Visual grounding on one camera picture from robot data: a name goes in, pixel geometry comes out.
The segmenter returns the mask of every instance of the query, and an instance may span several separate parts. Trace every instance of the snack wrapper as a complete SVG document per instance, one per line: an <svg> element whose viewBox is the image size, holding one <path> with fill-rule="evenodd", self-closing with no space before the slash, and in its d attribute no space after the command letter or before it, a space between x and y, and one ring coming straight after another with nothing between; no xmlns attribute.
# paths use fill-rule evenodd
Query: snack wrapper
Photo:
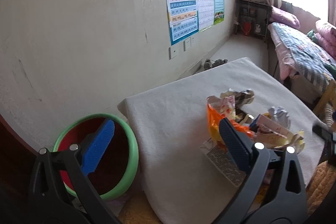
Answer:
<svg viewBox="0 0 336 224"><path fill-rule="evenodd" d="M207 99L207 117L208 117L208 130L210 136L218 147L227 151L225 143L219 134L219 122L223 118L228 118L237 131L245 133L249 138L253 139L254 133L249 130L247 126L241 126L235 121L235 97L228 96L218 98L216 96L209 96Z"/></svg>

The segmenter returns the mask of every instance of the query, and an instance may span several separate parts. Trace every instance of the floor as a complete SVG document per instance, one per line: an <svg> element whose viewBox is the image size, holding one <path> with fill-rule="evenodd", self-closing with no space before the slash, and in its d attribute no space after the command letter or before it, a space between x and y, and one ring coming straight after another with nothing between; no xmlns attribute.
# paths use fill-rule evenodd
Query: floor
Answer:
<svg viewBox="0 0 336 224"><path fill-rule="evenodd" d="M249 57L259 68L268 72L267 44L260 39L233 34L227 42L211 57L211 61L227 59L229 62Z"/></svg>

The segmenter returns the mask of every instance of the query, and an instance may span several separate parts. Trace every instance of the red bucket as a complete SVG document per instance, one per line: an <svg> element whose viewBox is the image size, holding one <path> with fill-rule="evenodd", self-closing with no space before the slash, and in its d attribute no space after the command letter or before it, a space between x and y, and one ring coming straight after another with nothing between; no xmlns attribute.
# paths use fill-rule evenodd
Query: red bucket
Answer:
<svg viewBox="0 0 336 224"><path fill-rule="evenodd" d="M55 144L54 151L66 150L73 143L80 144L86 135L94 133L105 119L106 117L93 117L83 119L77 124L75 123L75 125L65 133L56 149ZM102 156L95 172L88 174L90 182L99 195L108 193L120 182L125 174L128 159L129 143L127 135L125 134L123 126L118 122L115 122L115 132L111 142ZM73 195L75 192L68 173L66 171L60 171L60 174L65 185L71 190L69 191L69 189L67 189L68 192Z"/></svg>
<svg viewBox="0 0 336 224"><path fill-rule="evenodd" d="M249 35L251 32L251 22L244 22L241 30L243 31L244 35Z"/></svg>

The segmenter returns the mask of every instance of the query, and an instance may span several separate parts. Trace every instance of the white blanket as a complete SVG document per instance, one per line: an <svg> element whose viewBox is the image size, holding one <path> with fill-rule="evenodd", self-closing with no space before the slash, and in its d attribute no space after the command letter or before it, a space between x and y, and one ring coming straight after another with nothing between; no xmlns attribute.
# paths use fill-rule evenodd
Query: white blanket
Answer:
<svg viewBox="0 0 336 224"><path fill-rule="evenodd" d="M324 142L311 131L318 118L248 58L131 96L119 110L136 135L143 187L164 224L209 224L236 192L198 148L209 138L207 97L229 88L255 92L253 103L243 107L254 117L282 106L290 115L291 131L305 131L299 161L306 184L318 164Z"/></svg>

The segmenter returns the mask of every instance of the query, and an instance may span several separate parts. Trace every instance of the green bowl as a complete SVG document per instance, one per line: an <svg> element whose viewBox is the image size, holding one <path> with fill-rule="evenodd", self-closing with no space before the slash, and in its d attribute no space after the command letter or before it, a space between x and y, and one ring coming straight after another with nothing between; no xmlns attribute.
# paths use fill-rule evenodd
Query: green bowl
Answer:
<svg viewBox="0 0 336 224"><path fill-rule="evenodd" d="M93 118L99 118L99 117L109 118L109 119L112 119L114 122L118 123L123 128L127 136L127 141L128 141L128 148L129 148L128 162L127 162L127 167L126 167L124 175L122 176L119 183L113 189L111 189L107 193L102 194L100 196L104 200L112 200L112 199L116 199L122 196L128 190L128 188L131 186L134 180L135 174L138 169L139 150L138 150L137 140L134 136L132 129L129 127L129 125L125 121L123 121L122 119L120 119L119 117L115 115L107 114L107 113L92 114L84 118L81 118L77 120L76 122L74 122L73 124L71 124L70 126L68 126L65 130L63 130L63 132L60 134L60 136L57 138L54 144L53 152L58 151L58 147L62 139L71 129L73 129L75 126L79 125L80 123L84 121L87 121ZM77 197L77 194L74 190L68 187L65 183L64 185L69 194Z"/></svg>

